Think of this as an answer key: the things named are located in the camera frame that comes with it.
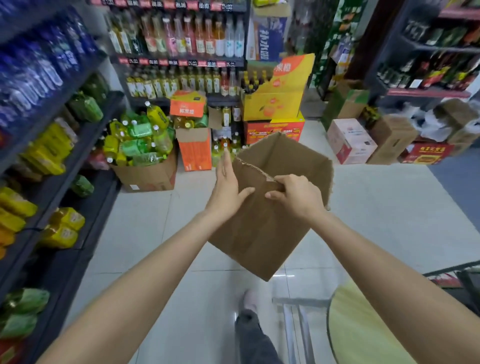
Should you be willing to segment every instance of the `pink box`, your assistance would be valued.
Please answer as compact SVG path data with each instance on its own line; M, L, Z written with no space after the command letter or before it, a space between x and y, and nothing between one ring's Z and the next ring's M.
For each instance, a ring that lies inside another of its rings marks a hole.
M377 148L357 119L334 119L327 139L340 164L365 163Z

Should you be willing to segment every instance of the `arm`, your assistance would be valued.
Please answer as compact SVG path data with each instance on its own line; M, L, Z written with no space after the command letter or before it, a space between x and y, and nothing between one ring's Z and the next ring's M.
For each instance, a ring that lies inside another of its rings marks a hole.
M480 320L424 276L324 209L305 177L278 176L286 193L268 192L306 220L365 298L419 364L480 363Z
M47 349L37 364L127 363L208 238L254 188L238 192L230 154L216 169L205 210L103 292Z

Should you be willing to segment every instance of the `forearm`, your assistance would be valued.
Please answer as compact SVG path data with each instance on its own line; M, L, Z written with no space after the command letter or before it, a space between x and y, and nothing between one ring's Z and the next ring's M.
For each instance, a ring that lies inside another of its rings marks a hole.
M102 293L38 364L127 363L220 224L198 214Z
M465 306L333 214L310 223L419 364L480 362L480 320Z

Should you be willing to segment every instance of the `cardboard box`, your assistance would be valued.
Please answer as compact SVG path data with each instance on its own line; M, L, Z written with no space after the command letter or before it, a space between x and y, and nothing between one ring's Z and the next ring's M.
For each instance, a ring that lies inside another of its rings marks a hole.
M205 102L198 92L177 91L170 101L170 114L201 118ZM212 169L209 128L177 129L176 136L186 171Z
M401 163L437 164L449 156L454 146L443 143L413 143L399 157Z
M274 68L270 81L253 94L242 90L243 120L296 118L314 60L313 54L286 57Z
M177 176L177 148L167 160L148 167L111 166L128 192L170 191Z
M305 119L299 111L298 116L294 119L272 119L270 121L244 121L245 127L245 143L253 144L260 139L265 138L273 133L283 133L287 137L300 140L300 135L305 125Z
M370 129L370 136L378 145L368 164L392 164L417 137L418 131L407 118L384 115Z
M286 56L284 37L290 15L291 8L288 4L250 7L247 60L280 62Z
M361 81L339 81L321 118L325 130L330 128L333 119L357 119L367 106L369 96Z
M435 108L435 116L447 121L453 128L447 138L449 144L473 143L480 136L480 127L477 121L479 113L466 102L454 98Z
M278 201L265 198L268 191L284 191L273 176L306 176L322 192L328 205L333 184L333 163L327 157L275 133L242 150L233 160L239 191L255 187L238 212L210 238L210 243L241 266L268 281L302 240L310 227Z
M460 154L462 154L463 152L465 152L468 148L471 147L473 143L457 143L457 144L453 144L453 149L452 151L450 152L450 157L456 157Z
M357 119L334 119L327 139L340 164L365 163L377 148Z

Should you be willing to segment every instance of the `brown cardboard box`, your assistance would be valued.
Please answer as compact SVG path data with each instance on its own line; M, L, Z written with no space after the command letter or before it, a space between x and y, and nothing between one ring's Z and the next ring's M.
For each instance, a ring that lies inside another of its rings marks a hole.
M470 133L467 129L480 118L479 114L468 103L458 98L448 100L436 107L435 116L446 120L453 128L447 138L449 144L473 143L480 136L480 133Z
M367 106L369 95L361 81L339 81L321 118L325 130L333 119L357 119Z
M450 152L451 157L458 156L465 152L473 143L457 143L453 144L453 150Z
M238 153L233 160L233 170L239 191L253 186L255 192L235 216L213 234L210 243L268 281L310 229L278 201L265 198L268 191L284 190L273 177L290 173L306 176L320 188L327 205L333 163L286 135L274 133Z
M128 192L169 191L175 187L177 148L167 160L148 167L111 166Z
M392 164L417 137L418 132L407 118L382 116L370 130L370 136L378 147L367 164Z

